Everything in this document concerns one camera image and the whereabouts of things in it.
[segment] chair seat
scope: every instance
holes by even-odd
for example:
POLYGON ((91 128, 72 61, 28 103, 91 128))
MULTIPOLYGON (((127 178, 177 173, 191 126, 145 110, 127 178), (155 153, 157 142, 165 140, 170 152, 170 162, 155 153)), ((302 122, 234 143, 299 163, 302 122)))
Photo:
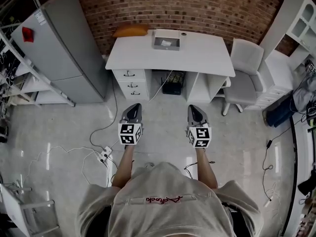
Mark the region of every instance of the chair seat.
POLYGON ((257 101, 256 90, 250 76, 235 70, 235 77, 230 78, 232 85, 224 88, 227 103, 240 105, 254 105, 257 101))

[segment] chair armrest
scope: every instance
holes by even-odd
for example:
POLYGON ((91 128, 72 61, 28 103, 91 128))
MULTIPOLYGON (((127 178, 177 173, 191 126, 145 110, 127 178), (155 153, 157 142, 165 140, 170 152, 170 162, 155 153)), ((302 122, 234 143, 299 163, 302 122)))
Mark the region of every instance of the chair armrest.
POLYGON ((256 92, 266 92, 267 91, 267 87, 265 82, 263 81, 262 76, 260 75, 260 73, 257 71, 257 73, 253 76, 250 76, 253 85, 255 86, 255 90, 256 92))
POLYGON ((229 88, 231 85, 232 85, 232 82, 231 82, 230 78, 227 77, 226 80, 225 80, 225 82, 224 82, 224 84, 223 84, 223 86, 221 87, 221 89, 223 89, 223 88, 229 88))

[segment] red magnet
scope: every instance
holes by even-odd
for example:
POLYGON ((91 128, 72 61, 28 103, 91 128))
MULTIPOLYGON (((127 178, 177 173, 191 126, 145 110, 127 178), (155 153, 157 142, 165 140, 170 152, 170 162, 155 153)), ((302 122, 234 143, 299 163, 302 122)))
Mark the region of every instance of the red magnet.
POLYGON ((23 41, 24 42, 32 42, 33 39, 33 31, 30 28, 22 27, 22 35, 23 35, 23 41))

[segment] forearm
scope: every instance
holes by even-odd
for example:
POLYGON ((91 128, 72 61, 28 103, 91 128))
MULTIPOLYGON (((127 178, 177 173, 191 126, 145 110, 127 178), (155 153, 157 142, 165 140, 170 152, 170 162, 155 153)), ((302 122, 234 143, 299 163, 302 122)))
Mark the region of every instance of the forearm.
POLYGON ((197 179, 211 189, 217 189, 215 174, 208 162, 207 156, 202 148, 196 148, 197 152, 197 179))
POLYGON ((132 175, 133 152, 135 145, 128 145, 120 160, 118 170, 113 178, 112 186, 123 188, 132 175))

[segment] drawer handle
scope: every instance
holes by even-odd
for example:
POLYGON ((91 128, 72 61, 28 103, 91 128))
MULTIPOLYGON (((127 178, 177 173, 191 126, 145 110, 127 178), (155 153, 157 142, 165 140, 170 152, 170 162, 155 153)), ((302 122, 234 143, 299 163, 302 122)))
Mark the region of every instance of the drawer handle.
POLYGON ((135 94, 135 91, 134 91, 133 93, 131 93, 131 95, 140 95, 140 93, 138 93, 138 94, 135 94))
POLYGON ((135 76, 135 74, 133 74, 133 75, 129 75, 129 74, 128 74, 128 72, 129 72, 129 70, 127 70, 127 75, 126 75, 126 74, 124 74, 124 76, 125 76, 125 77, 134 77, 134 76, 135 76))
POLYGON ((130 87, 130 88, 137 88, 137 87, 138 87, 138 85, 133 86, 133 84, 131 83, 131 84, 130 84, 130 85, 128 85, 127 87, 130 87))

